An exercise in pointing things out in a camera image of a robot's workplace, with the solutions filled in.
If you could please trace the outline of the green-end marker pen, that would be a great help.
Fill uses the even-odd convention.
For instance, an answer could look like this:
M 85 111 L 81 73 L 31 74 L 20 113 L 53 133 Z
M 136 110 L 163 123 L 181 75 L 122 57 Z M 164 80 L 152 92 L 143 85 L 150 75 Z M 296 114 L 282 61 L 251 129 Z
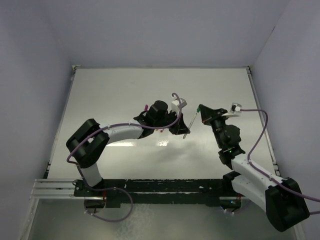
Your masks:
M 193 124 L 194 124 L 194 122 L 195 122 L 195 120 L 196 120 L 197 115 L 198 115 L 198 113 L 197 113 L 197 110 L 196 110 L 193 119 L 190 121 L 190 123 L 189 123 L 189 125 L 188 125 L 189 133 L 191 133 L 191 127 L 193 126 Z M 185 133 L 185 134 L 183 135 L 182 139 L 185 139 L 189 133 Z

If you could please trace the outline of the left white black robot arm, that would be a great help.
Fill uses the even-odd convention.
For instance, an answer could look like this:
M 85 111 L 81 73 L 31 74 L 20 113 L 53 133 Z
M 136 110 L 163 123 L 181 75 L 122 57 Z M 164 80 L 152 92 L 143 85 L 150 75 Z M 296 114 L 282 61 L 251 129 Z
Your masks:
M 139 140 L 154 133 L 155 130 L 168 129 L 173 135 L 187 135 L 189 128 L 183 120 L 182 108 L 186 100 L 175 99 L 171 110 L 161 100 L 157 100 L 148 110 L 126 123 L 117 123 L 106 127 L 93 118 L 86 120 L 67 140 L 66 147 L 70 152 L 67 162 L 75 164 L 80 175 L 85 179 L 85 190 L 91 196 L 98 196 L 103 191 L 102 176 L 97 161 L 108 144 L 124 140 Z

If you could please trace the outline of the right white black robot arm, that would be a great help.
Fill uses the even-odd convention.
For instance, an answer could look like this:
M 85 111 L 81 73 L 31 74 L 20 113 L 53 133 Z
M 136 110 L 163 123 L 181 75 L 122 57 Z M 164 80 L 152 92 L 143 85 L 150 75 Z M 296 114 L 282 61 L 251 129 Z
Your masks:
M 240 129 L 226 124 L 227 119 L 240 116 L 246 109 L 237 103 L 233 103 L 230 110 L 212 109 L 203 104 L 198 109 L 202 123 L 212 128 L 220 149 L 220 161 L 232 170 L 223 177 L 222 190 L 226 195 L 238 193 L 247 197 L 266 213 L 271 225 L 279 232 L 310 217 L 299 184 L 292 178 L 277 176 L 254 162 L 251 153 L 245 153 L 240 146 Z

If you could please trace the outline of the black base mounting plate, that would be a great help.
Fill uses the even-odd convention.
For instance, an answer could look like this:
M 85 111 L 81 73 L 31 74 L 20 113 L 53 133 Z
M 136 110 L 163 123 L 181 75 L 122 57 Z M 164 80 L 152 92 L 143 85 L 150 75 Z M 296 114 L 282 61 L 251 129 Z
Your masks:
M 88 208 L 119 208 L 122 204 L 205 205 L 238 210 L 240 194 L 222 179 L 103 179 L 88 188 L 75 180 L 74 196 L 83 197 Z

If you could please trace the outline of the aluminium extrusion rail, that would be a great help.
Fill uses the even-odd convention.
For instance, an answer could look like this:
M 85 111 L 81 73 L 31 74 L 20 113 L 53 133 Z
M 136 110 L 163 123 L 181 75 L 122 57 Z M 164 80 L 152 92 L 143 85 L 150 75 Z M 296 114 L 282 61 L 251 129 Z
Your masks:
M 36 179 L 31 199 L 72 199 L 75 186 L 72 179 Z

